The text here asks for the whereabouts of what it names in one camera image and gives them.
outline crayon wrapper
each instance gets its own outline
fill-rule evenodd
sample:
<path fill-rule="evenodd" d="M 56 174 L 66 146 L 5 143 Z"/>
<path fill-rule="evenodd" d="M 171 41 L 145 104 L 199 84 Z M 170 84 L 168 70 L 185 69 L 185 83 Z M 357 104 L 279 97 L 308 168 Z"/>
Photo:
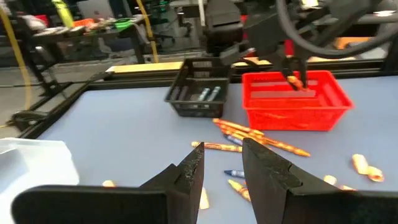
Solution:
<path fill-rule="evenodd" d="M 198 144 L 194 144 L 193 147 L 197 147 L 199 144 L 200 144 L 200 142 L 198 142 Z M 242 152 L 242 147 L 239 147 L 239 146 L 208 143 L 208 142 L 205 142 L 205 148 L 207 148 L 207 149 L 217 149 L 217 150 L 229 151 L 229 152 Z"/>

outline blue crayon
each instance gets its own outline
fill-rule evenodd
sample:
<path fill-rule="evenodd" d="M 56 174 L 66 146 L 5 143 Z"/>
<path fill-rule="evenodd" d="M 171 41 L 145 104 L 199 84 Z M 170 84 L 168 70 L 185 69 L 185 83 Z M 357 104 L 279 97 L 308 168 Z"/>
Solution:
<path fill-rule="evenodd" d="M 230 136 L 230 135 L 227 135 L 227 134 L 224 134 L 224 137 L 225 137 L 228 141 L 230 141 L 230 142 L 232 142 L 232 143 L 235 143 L 235 144 L 237 144 L 237 145 L 239 145 L 239 146 L 243 146 L 243 142 L 242 142 L 241 140 L 237 139 L 237 138 L 234 138 L 234 137 L 232 137 L 232 136 Z"/>
<path fill-rule="evenodd" d="M 224 173 L 230 175 L 231 177 L 244 178 L 243 170 L 224 170 Z"/>

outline metal frame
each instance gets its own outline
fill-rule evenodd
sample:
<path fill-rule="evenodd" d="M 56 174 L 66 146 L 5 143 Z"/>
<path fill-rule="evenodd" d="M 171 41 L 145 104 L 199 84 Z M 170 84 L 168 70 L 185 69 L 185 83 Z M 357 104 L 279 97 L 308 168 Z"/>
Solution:
<path fill-rule="evenodd" d="M 398 75 L 397 73 L 384 72 L 380 69 L 382 60 L 367 61 L 345 61 L 345 62 L 319 62 L 310 64 L 310 68 L 317 70 L 331 70 L 337 79 L 343 78 L 368 78 Z M 252 68 L 242 67 L 237 69 L 231 81 L 232 83 L 241 83 L 241 75 L 250 72 Z M 103 82 L 87 83 L 77 89 L 64 102 L 52 109 L 45 119 L 37 121 L 32 126 L 25 129 L 19 138 L 35 139 L 56 122 L 77 99 L 86 91 L 92 90 L 114 90 L 125 88 L 150 88 L 170 86 L 177 74 L 177 70 L 153 71 L 140 73 L 108 73 L 108 77 Z"/>

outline crayon in black basket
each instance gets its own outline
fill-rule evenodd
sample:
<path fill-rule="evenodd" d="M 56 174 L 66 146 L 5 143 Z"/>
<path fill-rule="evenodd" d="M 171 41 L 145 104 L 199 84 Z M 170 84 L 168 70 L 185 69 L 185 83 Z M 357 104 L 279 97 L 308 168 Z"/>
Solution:
<path fill-rule="evenodd" d="M 214 87 L 214 90 L 211 92 L 210 96 L 207 98 L 206 101 L 213 101 L 220 92 L 220 90 L 221 90 L 220 86 Z"/>

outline orange crayon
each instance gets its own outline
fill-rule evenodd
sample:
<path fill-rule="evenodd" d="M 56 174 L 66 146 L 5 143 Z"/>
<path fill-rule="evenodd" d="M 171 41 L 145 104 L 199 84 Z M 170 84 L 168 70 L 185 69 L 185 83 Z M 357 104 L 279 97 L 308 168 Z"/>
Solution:
<path fill-rule="evenodd" d="M 243 185 L 241 185 L 238 182 L 235 182 L 233 180 L 228 180 L 228 183 L 232 186 L 232 188 L 237 191 L 244 199 L 248 200 L 251 202 L 250 195 L 249 195 L 249 190 L 247 188 L 244 188 Z"/>
<path fill-rule="evenodd" d="M 191 142 L 192 147 L 197 147 L 200 142 Z M 221 151 L 229 151 L 229 152 L 242 152 L 242 146 L 234 146 L 234 145 L 227 145 L 227 144 L 217 144 L 217 143 L 208 143 L 205 142 L 206 149 L 216 149 Z"/>
<path fill-rule="evenodd" d="M 287 81 L 296 86 L 299 90 L 303 90 L 303 82 L 301 82 L 297 77 L 293 75 L 288 76 Z"/>
<path fill-rule="evenodd" d="M 234 138 L 237 138 L 239 140 L 243 141 L 244 138 L 251 138 L 251 139 L 254 139 L 255 141 L 257 141 L 260 144 L 266 144 L 266 142 L 264 140 L 262 140 L 261 138 L 259 139 L 259 138 L 255 137 L 255 136 L 259 136 L 259 135 L 255 135 L 255 134 L 250 135 L 250 134 L 245 133 L 243 131 L 239 131 L 237 129 L 228 127 L 225 124 L 220 125 L 220 128 L 221 128 L 221 132 L 222 133 L 231 135 Z"/>
<path fill-rule="evenodd" d="M 283 150 L 288 151 L 288 152 L 293 152 L 296 155 L 305 156 L 305 157 L 310 157 L 311 156 L 311 154 L 309 152 L 304 151 L 303 149 L 297 148 L 295 146 L 292 146 L 290 144 L 286 144 L 284 142 L 281 142 L 281 141 L 278 141 L 278 140 L 275 140 L 275 139 L 271 139 L 271 138 L 268 138 L 268 137 L 265 137 L 265 136 L 261 136 L 261 139 L 263 141 L 265 141 L 266 144 L 269 144 L 271 146 L 277 147 L 279 149 L 283 149 Z"/>
<path fill-rule="evenodd" d="M 225 120 L 222 120 L 222 119 L 214 118 L 213 122 L 216 123 L 216 124 L 219 124 L 219 125 L 224 124 L 224 125 L 227 125 L 229 127 L 234 128 L 234 129 L 238 129 L 240 131 L 244 131 L 244 132 L 247 132 L 247 133 L 253 132 L 253 133 L 256 133 L 256 134 L 259 134 L 259 135 L 264 135 L 264 133 L 262 133 L 261 131 L 258 131 L 258 130 L 255 130 L 255 129 L 251 129 L 251 128 L 242 126 L 240 124 L 235 124 L 235 123 L 232 123 L 232 122 L 229 122 L 229 121 L 225 121 Z"/>

